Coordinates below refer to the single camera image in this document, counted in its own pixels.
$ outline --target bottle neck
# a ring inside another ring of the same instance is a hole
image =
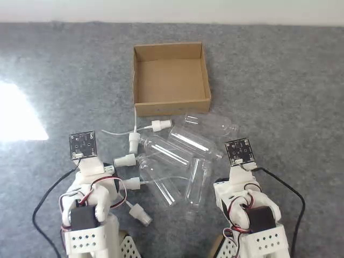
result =
[[[140,139],[139,139],[139,143],[143,145],[146,140],[147,140],[147,136],[141,134]]]
[[[142,164],[147,161],[147,156],[145,154],[140,154],[136,157],[136,160],[139,164]]]

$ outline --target perforated plate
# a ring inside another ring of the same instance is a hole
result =
[[[236,244],[233,241],[226,238],[225,241],[223,242],[221,249],[218,252],[216,258],[231,258],[236,253],[237,253]]]
[[[104,225],[88,230],[68,231],[64,234],[67,254],[95,252],[106,248]]]
[[[126,236],[120,245],[123,258],[141,258],[131,236]]]
[[[288,248],[284,227],[278,224],[269,230],[249,234],[241,239],[249,257],[262,256]]]

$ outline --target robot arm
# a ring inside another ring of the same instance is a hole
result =
[[[235,258],[263,258],[266,255],[289,258],[285,230],[278,223],[280,209],[261,192],[259,183],[252,175],[252,169],[257,166],[248,139],[226,144],[231,161],[230,176],[217,180],[213,186],[217,206],[230,224],[224,229],[224,235],[230,233],[230,236],[225,235],[218,254],[231,257],[234,253]]]

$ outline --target white bottle cap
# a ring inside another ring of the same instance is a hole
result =
[[[153,132],[158,132],[158,131],[161,131],[162,129],[170,128],[170,127],[172,127],[172,121],[171,120],[164,120],[164,121],[155,120],[155,121],[152,121]]]
[[[138,153],[140,134],[132,132],[129,134],[129,153]]]
[[[123,180],[122,182],[120,182],[120,184],[119,184],[120,190],[122,190],[124,188],[123,184],[125,185],[125,188],[127,190],[139,190],[139,189],[141,189],[141,183],[140,183],[139,177],[132,177],[130,179]]]
[[[135,154],[128,154],[124,157],[119,157],[113,160],[114,166],[116,168],[123,167],[123,166],[135,166],[136,165],[136,158]]]
[[[145,212],[138,203],[136,203],[129,211],[129,214],[135,219],[141,221],[146,227],[152,222],[152,218]]]

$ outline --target black cable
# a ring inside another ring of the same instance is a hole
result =
[[[252,171],[258,171],[258,170],[263,170],[265,173],[267,173],[268,175],[272,176],[274,179],[279,181],[281,184],[283,184],[285,187],[287,187],[289,190],[291,190],[293,193],[295,193],[300,198],[300,200],[302,202],[302,209],[300,211],[299,217],[298,217],[296,225],[295,225],[294,234],[293,234],[293,237],[292,237],[291,248],[290,248],[290,256],[293,258],[294,254],[295,254],[295,245],[296,245],[297,233],[298,233],[298,230],[299,230],[299,227],[300,227],[300,223],[301,223],[301,220],[302,220],[303,213],[305,212],[305,209],[306,209],[305,199],[293,187],[291,187],[290,185],[285,183],[282,179],[280,179],[278,176],[276,176],[275,174],[273,174],[270,171],[268,171],[266,168],[259,167],[259,168],[252,169]]]
[[[247,184],[245,184],[243,186],[243,189],[246,190],[246,186],[248,186],[248,185],[254,185],[254,186],[259,188],[260,192],[262,192],[262,188],[259,185],[255,184],[255,183],[247,183]]]
[[[51,191],[62,181],[64,180],[66,177],[68,177],[71,173],[73,173],[77,167],[79,166],[80,164],[80,161],[81,159],[79,159],[79,162],[77,163],[77,165],[72,169],[70,170],[69,172],[65,173],[63,176],[61,176],[59,178],[59,180],[57,180],[47,191],[46,193],[43,195],[41,201],[38,203],[38,205],[36,206],[36,208],[34,209],[33,211],[33,214],[32,214],[32,224],[34,226],[34,228],[48,241],[48,243],[51,245],[51,247],[54,249],[55,253],[56,253],[56,256],[58,258],[61,258],[61,255],[58,251],[58,249],[56,248],[55,244],[52,242],[52,240],[43,232],[43,230],[37,225],[37,222],[36,222],[36,214],[37,212],[39,211],[39,209],[41,208],[42,204],[44,203],[45,199],[48,197],[48,195],[51,193]]]

